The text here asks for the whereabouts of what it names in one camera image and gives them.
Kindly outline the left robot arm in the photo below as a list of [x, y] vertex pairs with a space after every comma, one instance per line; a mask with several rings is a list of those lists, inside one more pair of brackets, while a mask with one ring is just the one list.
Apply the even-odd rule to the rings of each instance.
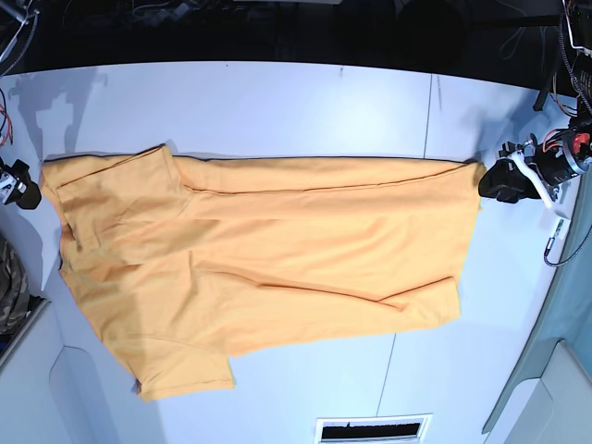
[[533, 109], [548, 98], [569, 118], [538, 141], [502, 144], [480, 179], [479, 195], [506, 204], [540, 199], [551, 208], [563, 183], [591, 170], [591, 3], [563, 1], [557, 17], [559, 50]]

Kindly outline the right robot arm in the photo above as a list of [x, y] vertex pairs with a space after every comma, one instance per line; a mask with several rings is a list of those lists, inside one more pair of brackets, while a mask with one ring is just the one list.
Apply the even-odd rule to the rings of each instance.
[[[2, 1], [1, 78], [7, 76], [28, 51], [38, 26], [40, 11], [34, 1]], [[31, 179], [28, 164], [17, 159], [12, 165], [1, 160], [1, 204], [15, 204], [23, 210], [34, 210], [41, 202], [39, 186]]]

